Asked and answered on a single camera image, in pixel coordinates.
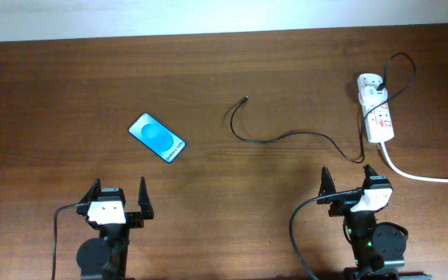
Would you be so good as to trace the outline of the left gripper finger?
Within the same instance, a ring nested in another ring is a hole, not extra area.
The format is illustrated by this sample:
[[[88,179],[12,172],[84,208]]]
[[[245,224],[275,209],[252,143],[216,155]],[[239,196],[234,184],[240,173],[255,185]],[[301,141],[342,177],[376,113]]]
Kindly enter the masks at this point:
[[[144,177],[141,177],[140,181],[138,205],[141,209],[143,219],[154,219],[154,210],[149,199],[147,185]]]
[[[80,204],[90,203],[92,201],[96,201],[99,193],[101,191],[101,183],[100,178],[96,178],[93,181],[91,188],[86,192],[86,194],[79,201]]]

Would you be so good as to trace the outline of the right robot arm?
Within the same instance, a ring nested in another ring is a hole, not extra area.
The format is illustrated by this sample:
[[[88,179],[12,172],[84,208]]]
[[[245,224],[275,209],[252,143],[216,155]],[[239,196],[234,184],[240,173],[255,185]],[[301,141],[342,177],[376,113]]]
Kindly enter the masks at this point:
[[[321,171],[319,205],[329,205],[330,217],[344,218],[342,229],[351,245],[355,267],[345,268],[345,279],[431,279],[424,272],[400,273],[408,230],[392,222],[378,222],[376,213],[388,206],[393,187],[387,177],[370,165],[363,167],[365,179],[361,187],[336,191],[327,167]]]

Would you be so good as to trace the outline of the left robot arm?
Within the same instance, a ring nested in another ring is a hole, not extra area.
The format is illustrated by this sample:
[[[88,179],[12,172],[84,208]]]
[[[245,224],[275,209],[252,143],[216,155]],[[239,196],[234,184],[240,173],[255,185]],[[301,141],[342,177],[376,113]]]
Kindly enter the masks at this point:
[[[76,212],[86,223],[99,232],[99,236],[85,241],[78,249],[76,262],[81,279],[121,280],[126,278],[129,234],[141,229],[144,221],[154,218],[145,178],[140,180],[137,212],[125,210],[124,191],[102,188],[100,179],[79,201]]]

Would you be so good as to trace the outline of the blue Galaxy smartphone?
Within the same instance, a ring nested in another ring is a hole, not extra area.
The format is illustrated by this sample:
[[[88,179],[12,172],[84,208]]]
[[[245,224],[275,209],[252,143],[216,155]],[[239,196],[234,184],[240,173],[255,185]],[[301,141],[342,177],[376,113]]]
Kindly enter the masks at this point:
[[[166,163],[173,162],[187,143],[148,113],[143,113],[128,132]]]

